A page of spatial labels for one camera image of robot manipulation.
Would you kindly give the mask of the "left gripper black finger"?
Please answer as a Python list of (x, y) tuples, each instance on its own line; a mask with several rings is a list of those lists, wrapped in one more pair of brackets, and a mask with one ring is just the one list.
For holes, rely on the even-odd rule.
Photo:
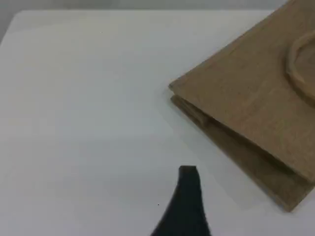
[(196, 166), (180, 166), (172, 198), (153, 236), (210, 236), (200, 175)]

